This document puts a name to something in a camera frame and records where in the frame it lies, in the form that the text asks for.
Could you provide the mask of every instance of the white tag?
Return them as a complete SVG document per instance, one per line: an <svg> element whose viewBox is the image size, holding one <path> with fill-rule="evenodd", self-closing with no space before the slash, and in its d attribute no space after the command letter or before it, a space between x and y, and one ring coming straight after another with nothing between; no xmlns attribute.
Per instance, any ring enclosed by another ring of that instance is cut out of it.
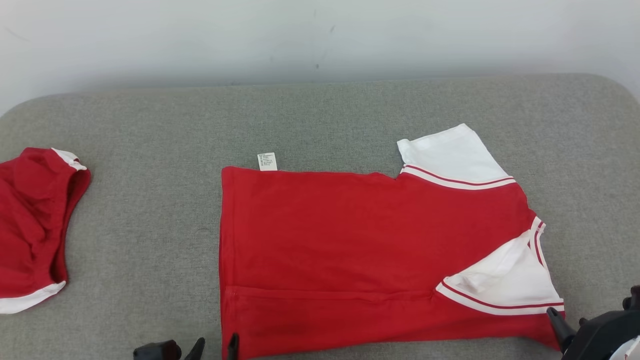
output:
<svg viewBox="0 0 640 360"><path fill-rule="evenodd" d="M275 152L265 152L264 154L258 154L258 165L260 165L260 171L278 170Z"/></svg>

